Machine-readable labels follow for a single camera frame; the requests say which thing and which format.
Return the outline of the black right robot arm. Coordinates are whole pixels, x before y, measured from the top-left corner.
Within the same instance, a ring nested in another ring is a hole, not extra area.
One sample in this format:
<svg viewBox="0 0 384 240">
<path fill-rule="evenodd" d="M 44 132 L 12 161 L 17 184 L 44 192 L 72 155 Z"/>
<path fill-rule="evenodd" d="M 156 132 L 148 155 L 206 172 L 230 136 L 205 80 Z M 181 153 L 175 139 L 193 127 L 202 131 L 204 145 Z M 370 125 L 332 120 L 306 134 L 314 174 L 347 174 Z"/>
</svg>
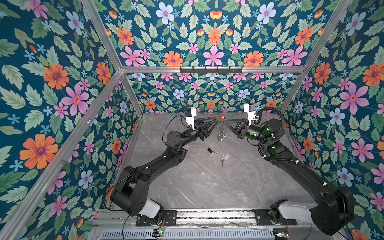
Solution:
<svg viewBox="0 0 384 240">
<path fill-rule="evenodd" d="M 312 171 L 281 142 L 285 134 L 284 114 L 267 107 L 248 115 L 255 118 L 223 120 L 223 124 L 239 139 L 258 141 L 256 147 L 262 159 L 286 172 L 314 200 L 313 204 L 286 199 L 273 203 L 269 213 L 271 222 L 276 225 L 286 220 L 307 222 L 328 236 L 347 227 L 355 219 L 353 193 L 348 187 L 338 187 Z"/>
</svg>

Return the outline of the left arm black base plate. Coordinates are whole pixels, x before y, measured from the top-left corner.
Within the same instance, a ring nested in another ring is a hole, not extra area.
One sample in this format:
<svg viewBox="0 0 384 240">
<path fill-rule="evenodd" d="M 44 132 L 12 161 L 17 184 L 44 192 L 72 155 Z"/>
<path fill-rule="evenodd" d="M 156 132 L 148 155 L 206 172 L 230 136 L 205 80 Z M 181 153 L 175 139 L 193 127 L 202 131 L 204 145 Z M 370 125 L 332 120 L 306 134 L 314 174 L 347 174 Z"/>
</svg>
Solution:
<svg viewBox="0 0 384 240">
<path fill-rule="evenodd" d="M 160 210 L 154 218 L 138 215 L 136 227 L 174 227 L 177 221 L 176 210 Z"/>
</svg>

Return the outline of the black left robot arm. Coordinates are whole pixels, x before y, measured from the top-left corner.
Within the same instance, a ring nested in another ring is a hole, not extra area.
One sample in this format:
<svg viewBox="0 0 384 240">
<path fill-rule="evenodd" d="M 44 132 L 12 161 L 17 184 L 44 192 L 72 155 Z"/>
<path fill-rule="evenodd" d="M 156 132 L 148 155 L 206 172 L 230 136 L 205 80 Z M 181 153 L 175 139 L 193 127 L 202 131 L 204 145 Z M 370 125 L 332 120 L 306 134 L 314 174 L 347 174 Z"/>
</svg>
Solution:
<svg viewBox="0 0 384 240">
<path fill-rule="evenodd" d="M 152 220 L 162 218 L 163 206 L 148 198 L 151 183 L 185 159 L 188 150 L 184 146 L 198 139 L 204 141 L 217 124 L 215 117 L 199 118 L 183 132 L 168 132 L 164 140 L 166 149 L 159 157 L 145 165 L 123 169 L 115 186 L 109 191 L 111 202 L 130 216 L 142 215 Z"/>
</svg>

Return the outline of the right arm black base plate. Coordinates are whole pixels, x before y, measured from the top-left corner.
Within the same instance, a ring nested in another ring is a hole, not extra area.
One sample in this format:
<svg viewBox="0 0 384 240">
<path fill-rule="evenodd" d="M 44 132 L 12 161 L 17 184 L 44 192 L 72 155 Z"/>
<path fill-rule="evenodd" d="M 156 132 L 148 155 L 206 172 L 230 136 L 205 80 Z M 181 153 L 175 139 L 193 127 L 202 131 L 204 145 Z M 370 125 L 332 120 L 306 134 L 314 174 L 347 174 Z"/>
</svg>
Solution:
<svg viewBox="0 0 384 240">
<path fill-rule="evenodd" d="M 255 214 L 255 219 L 258 226 L 296 226 L 297 221 L 293 219 L 284 219 L 281 216 L 277 218 L 273 217 L 271 210 L 257 210 L 253 209 L 252 212 Z"/>
</svg>

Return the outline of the steel keyring with red handle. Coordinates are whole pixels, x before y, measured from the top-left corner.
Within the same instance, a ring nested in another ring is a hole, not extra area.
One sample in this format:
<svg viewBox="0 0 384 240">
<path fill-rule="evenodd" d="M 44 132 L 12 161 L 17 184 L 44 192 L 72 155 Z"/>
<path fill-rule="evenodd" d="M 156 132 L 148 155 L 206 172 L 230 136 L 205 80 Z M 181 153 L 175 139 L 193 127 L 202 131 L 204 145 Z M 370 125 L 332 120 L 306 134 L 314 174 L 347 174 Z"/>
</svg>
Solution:
<svg viewBox="0 0 384 240">
<path fill-rule="evenodd" d="M 226 118 L 221 115 L 220 119 L 219 119 L 219 129 L 218 129 L 218 134 L 217 134 L 217 140 L 219 142 L 223 141 L 225 136 L 226 136 L 226 132 L 225 132 L 225 129 L 224 129 L 224 120 Z"/>
</svg>

